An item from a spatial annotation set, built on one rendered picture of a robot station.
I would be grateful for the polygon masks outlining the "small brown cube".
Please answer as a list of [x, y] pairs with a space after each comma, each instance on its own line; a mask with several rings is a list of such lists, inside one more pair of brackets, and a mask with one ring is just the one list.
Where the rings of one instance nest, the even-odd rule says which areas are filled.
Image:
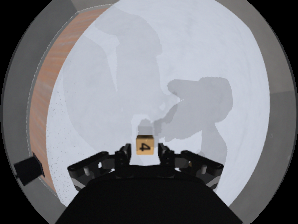
[[154, 154], [154, 137], [153, 135], [137, 135], [136, 137], [136, 154], [153, 155]]

